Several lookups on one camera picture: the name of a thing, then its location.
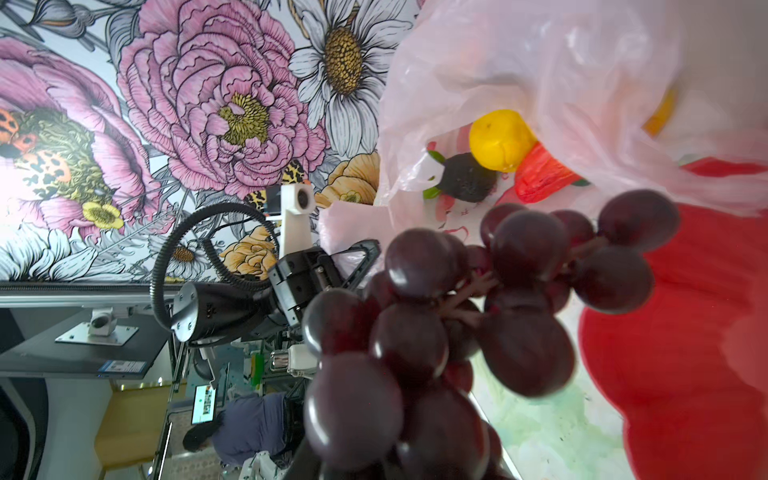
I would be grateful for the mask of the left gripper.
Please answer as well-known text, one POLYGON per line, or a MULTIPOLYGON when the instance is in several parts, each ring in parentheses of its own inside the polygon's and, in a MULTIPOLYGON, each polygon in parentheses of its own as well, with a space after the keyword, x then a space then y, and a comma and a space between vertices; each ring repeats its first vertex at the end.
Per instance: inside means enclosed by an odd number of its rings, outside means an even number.
POLYGON ((275 314, 289 327, 298 327, 317 295, 331 288, 358 289, 380 255, 381 246, 375 239, 359 241, 331 256, 320 247, 287 254, 269 271, 275 314))

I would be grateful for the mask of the dark grape bunch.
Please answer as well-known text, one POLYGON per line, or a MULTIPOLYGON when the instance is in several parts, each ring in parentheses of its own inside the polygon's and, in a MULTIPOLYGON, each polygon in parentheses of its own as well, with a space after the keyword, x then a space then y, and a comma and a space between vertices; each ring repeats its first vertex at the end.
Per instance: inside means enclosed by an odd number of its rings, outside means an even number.
POLYGON ((505 478, 500 439, 469 397, 472 356, 515 394, 558 392, 576 365, 557 317, 568 298, 600 313, 637 310, 654 283, 645 254, 679 225, 671 200, 635 190, 596 221, 496 206, 477 245, 400 233, 366 293, 325 291, 304 315, 319 360, 303 403, 316 477, 505 478))

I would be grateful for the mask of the yellow lemon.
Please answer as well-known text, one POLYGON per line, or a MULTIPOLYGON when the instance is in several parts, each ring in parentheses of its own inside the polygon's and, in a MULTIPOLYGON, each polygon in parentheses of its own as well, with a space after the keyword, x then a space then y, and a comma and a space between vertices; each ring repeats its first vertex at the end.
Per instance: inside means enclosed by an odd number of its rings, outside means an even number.
POLYGON ((510 173, 518 169, 538 139, 513 110, 496 110, 475 120, 470 128, 471 154, 484 168, 510 173))

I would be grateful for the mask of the orange carrot-like fruit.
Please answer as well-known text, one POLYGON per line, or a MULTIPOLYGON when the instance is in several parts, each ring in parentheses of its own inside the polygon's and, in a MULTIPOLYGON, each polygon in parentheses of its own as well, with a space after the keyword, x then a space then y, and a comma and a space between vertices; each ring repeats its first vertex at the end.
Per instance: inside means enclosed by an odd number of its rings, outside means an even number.
POLYGON ((555 159, 537 142, 515 172, 514 190, 523 204, 532 204, 580 180, 580 175, 555 159))

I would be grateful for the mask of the red yellow mango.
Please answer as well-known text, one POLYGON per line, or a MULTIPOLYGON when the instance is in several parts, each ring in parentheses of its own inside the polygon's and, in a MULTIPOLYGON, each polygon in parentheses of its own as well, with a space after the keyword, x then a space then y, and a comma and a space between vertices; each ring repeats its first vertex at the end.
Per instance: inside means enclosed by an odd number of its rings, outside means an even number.
POLYGON ((656 137, 663 130, 673 115, 678 101, 678 89, 670 87, 654 113, 643 125, 643 130, 651 137, 656 137))

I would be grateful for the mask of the pink plastic bag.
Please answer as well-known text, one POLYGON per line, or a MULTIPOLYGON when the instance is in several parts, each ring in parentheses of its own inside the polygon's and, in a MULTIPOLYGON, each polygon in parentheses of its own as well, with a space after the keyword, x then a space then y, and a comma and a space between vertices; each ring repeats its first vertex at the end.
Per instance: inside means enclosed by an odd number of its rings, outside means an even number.
POLYGON ((703 178, 681 162, 767 162, 767 5, 763 1, 429 1, 397 48, 379 108, 380 186, 373 205, 324 210, 321 246, 387 244, 426 226, 422 192, 459 129, 519 112, 588 186, 547 209, 593 214, 618 193, 749 217, 767 214, 767 176, 703 178), (676 109, 656 137, 643 125, 670 87, 676 109))

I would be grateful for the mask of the red flower-shaped plate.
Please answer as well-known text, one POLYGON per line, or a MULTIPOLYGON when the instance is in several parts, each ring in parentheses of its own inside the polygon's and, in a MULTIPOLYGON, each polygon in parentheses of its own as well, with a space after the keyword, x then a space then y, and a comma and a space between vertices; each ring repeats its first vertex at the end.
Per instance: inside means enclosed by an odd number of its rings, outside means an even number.
POLYGON ((585 310, 583 363, 621 413, 639 479, 767 475, 767 215, 682 205, 647 257, 650 300, 625 315, 585 310))

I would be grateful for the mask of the green lime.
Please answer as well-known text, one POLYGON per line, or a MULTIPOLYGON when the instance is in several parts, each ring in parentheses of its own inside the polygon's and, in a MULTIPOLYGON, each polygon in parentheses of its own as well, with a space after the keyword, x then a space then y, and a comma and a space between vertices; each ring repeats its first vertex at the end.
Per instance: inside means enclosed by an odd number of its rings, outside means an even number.
POLYGON ((441 190, 438 187, 431 187, 422 192, 422 196, 425 200, 435 199, 441 195, 441 190))

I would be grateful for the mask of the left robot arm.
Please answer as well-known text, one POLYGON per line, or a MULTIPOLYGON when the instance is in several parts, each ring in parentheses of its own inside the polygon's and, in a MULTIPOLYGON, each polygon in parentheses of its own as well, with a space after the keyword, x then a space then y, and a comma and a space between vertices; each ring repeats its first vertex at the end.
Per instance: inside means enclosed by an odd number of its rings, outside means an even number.
POLYGON ((179 341, 194 348, 296 332, 306 307, 321 292, 356 290, 381 248, 376 240, 363 240, 346 252, 362 256, 349 275, 341 273, 332 255, 311 247, 278 260, 256 289, 231 283, 186 283, 174 298, 170 327, 179 341))

